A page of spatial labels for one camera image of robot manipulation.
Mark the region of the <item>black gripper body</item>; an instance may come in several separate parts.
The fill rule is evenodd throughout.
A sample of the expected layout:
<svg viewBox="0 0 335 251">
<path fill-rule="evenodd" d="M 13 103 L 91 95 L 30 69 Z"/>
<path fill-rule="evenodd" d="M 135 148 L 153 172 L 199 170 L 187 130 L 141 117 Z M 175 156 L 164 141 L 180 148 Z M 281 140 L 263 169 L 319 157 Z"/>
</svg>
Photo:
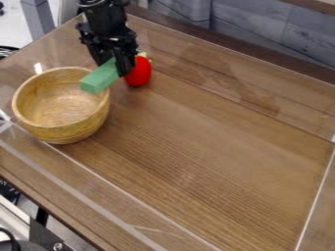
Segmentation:
<svg viewBox="0 0 335 251">
<path fill-rule="evenodd" d="M 80 41 L 89 53 L 95 45 L 109 46 L 113 49 L 137 48 L 136 32 L 127 25 L 124 6 L 80 6 L 83 21 L 76 24 L 80 32 Z"/>
</svg>

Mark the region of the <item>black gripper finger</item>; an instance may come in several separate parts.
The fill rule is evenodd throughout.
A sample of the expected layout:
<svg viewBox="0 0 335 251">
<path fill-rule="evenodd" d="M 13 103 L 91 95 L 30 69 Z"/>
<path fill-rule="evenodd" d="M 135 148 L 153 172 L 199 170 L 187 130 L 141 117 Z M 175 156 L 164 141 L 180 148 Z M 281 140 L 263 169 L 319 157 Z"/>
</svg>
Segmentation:
<svg viewBox="0 0 335 251">
<path fill-rule="evenodd" d="M 135 57 L 137 55 L 137 48 L 113 49 L 115 65 L 120 76 L 127 76 L 135 67 Z"/>
<path fill-rule="evenodd" d="M 91 47 L 91 55 L 100 66 L 113 57 L 112 48 L 104 45 L 95 45 Z"/>
</svg>

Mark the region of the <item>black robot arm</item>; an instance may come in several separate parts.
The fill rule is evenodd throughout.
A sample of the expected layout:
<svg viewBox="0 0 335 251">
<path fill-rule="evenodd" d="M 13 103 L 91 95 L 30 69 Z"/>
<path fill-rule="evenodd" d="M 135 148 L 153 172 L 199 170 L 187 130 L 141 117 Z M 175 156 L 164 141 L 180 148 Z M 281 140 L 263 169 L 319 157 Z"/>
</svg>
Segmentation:
<svg viewBox="0 0 335 251">
<path fill-rule="evenodd" d="M 132 71 L 139 53 L 136 32 L 127 25 L 128 5 L 129 0 L 79 0 L 79 11 L 85 18 L 76 24 L 80 41 L 99 66 L 115 60 L 120 76 Z"/>
</svg>

